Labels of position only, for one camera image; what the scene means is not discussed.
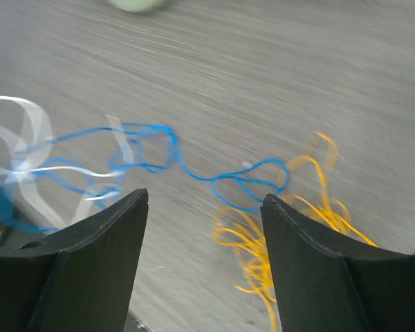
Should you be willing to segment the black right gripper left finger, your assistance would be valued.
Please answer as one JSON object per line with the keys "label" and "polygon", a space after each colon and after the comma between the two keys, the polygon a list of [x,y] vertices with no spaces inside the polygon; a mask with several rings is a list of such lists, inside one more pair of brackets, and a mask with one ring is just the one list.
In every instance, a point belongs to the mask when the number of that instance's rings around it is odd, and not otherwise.
{"label": "black right gripper left finger", "polygon": [[135,190],[50,235],[0,223],[0,331],[121,331],[148,192]]}

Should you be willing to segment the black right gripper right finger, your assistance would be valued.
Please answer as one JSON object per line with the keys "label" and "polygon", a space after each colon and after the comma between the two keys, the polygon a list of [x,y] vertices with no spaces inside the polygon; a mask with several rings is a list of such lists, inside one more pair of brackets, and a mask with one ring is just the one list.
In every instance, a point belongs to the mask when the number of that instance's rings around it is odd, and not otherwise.
{"label": "black right gripper right finger", "polygon": [[415,331],[415,254],[340,234],[272,194],[261,217],[284,331]]}

